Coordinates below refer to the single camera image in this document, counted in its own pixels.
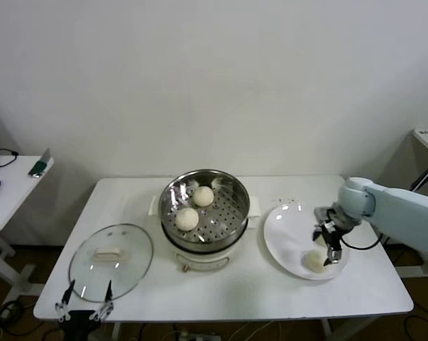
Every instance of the table leg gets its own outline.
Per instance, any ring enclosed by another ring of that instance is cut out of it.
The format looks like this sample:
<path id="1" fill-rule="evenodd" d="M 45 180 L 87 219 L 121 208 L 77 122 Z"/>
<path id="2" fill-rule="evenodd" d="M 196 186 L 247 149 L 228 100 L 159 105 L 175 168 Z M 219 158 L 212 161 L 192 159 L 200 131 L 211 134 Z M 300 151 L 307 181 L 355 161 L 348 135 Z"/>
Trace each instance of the table leg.
<path id="1" fill-rule="evenodd" d="M 326 318 L 321 319 L 322 329 L 324 330 L 324 335 L 329 336 L 332 334 L 332 328 L 330 328 L 329 320 Z"/>
<path id="2" fill-rule="evenodd" d="M 35 268 L 34 264 L 24 266 L 21 273 L 15 271 L 0 257 L 0 277 L 12 285 L 4 302 L 16 300 L 20 295 L 39 296 L 43 290 L 43 284 L 29 283 L 29 276 Z"/>
<path id="3" fill-rule="evenodd" d="M 397 266 L 395 269 L 400 278 L 428 277 L 428 260 L 421 266 Z"/>
<path id="4" fill-rule="evenodd" d="M 119 340 L 119 332 L 121 332 L 121 323 L 116 322 L 116 323 L 114 323 L 113 333 L 111 334 L 111 339 L 113 341 Z"/>
<path id="5" fill-rule="evenodd" d="M 13 249 L 13 247 L 11 247 L 9 243 L 1 236 L 0 236 L 0 250 L 1 250 L 2 259 L 4 259 L 6 256 L 15 256 L 15 250 Z"/>
<path id="6" fill-rule="evenodd" d="M 352 318 L 349 321 L 346 321 L 338 330 L 335 330 L 332 334 L 327 335 L 324 341 L 346 341 L 378 318 L 379 316 Z"/>

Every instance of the white wall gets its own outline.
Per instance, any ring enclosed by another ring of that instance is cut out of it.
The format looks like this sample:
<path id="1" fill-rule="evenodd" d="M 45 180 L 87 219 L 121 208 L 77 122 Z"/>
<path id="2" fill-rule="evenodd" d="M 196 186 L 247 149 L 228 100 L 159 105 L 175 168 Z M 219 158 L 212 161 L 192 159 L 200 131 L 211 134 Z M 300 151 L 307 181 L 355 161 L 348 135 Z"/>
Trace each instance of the white wall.
<path id="1" fill-rule="evenodd" d="M 376 179 L 416 126 L 428 0 L 0 0 L 0 146 L 56 160 L 13 243 L 62 244 L 105 176 Z"/>

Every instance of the floor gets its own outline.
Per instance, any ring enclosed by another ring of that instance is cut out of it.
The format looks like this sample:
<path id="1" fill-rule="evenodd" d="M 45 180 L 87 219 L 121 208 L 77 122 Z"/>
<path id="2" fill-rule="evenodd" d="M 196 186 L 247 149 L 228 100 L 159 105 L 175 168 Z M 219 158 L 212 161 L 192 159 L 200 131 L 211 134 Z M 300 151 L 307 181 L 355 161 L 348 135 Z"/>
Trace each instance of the floor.
<path id="1" fill-rule="evenodd" d="M 32 277 L 31 281 L 34 283 L 44 283 L 46 278 L 49 277 L 52 268 L 57 261 L 60 250 L 54 249 L 29 249 L 17 248 L 15 257 L 7 258 L 7 262 L 14 267 L 17 271 L 20 271 L 23 266 L 27 263 L 37 264 L 37 269 Z M 398 266 L 402 265 L 419 265 L 421 263 L 417 253 L 411 249 L 405 247 L 397 247 L 387 250 L 389 257 L 395 261 Z M 410 278 L 405 279 L 404 283 L 410 292 L 413 300 L 419 303 L 422 307 L 428 310 L 428 278 Z M 0 304 L 5 298 L 10 286 L 0 279 Z M 22 297 L 24 305 L 31 305 L 35 302 L 33 297 Z M 369 340 L 410 340 L 403 327 L 404 319 L 408 315 L 420 315 L 428 318 L 419 308 L 416 308 L 414 312 L 405 315 L 392 315 L 381 317 L 374 323 L 369 325 L 366 329 L 360 331 L 351 341 L 369 341 Z M 345 320 L 331 320 L 331 326 L 335 330 Z M 33 328 L 39 323 L 32 315 L 32 307 L 26 309 L 24 316 L 19 320 L 13 327 L 10 327 L 10 331 L 15 333 L 21 333 Z M 237 329 L 239 329 L 243 323 L 178 323 L 173 324 L 146 324 L 144 327 L 141 324 L 126 324 L 121 329 L 120 340 L 123 341 L 137 341 L 138 335 L 141 331 L 141 341 L 149 340 L 162 340 L 162 338 L 176 330 L 188 330 L 189 332 L 215 332 L 217 335 L 222 337 L 223 341 L 226 341 L 229 336 Z M 240 333 L 236 334 L 232 341 L 244 341 L 256 328 L 265 325 L 265 323 L 250 323 Z M 30 335 L 14 337 L 11 335 L 3 334 L 1 341 L 7 340 L 50 340 L 58 341 L 62 340 L 60 332 L 50 332 L 43 336 L 45 332 L 52 330 L 56 327 L 56 323 L 43 323 L 35 332 Z M 102 326 L 106 332 L 111 332 L 111 325 Z M 323 340 L 324 333 L 322 330 L 321 323 L 318 320 L 304 320 L 304 321 L 283 321 L 280 323 L 273 323 L 266 328 L 257 332 L 250 340 L 279 340 L 279 330 L 281 330 L 281 340 L 304 340 L 304 341 L 318 341 Z M 408 330 L 414 341 L 428 341 L 428 323 L 420 319 L 411 319 L 408 323 Z M 175 334 L 169 334 L 164 340 L 174 340 Z"/>

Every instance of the white plate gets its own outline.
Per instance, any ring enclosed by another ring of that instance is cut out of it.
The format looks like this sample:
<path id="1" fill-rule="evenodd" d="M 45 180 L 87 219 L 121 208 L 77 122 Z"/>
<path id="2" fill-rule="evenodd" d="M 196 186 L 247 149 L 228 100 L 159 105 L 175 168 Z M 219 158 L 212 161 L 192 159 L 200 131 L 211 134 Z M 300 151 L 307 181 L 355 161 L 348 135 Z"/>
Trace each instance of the white plate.
<path id="1" fill-rule="evenodd" d="M 265 220 L 264 240 L 273 258 L 283 268 L 302 278 L 325 280 L 337 276 L 349 259 L 349 249 L 343 247 L 338 264 L 324 274 L 317 274 L 306 268 L 302 261 L 305 254 L 313 249 L 327 249 L 312 241 L 316 225 L 314 207 L 304 204 L 285 204 L 276 207 Z"/>

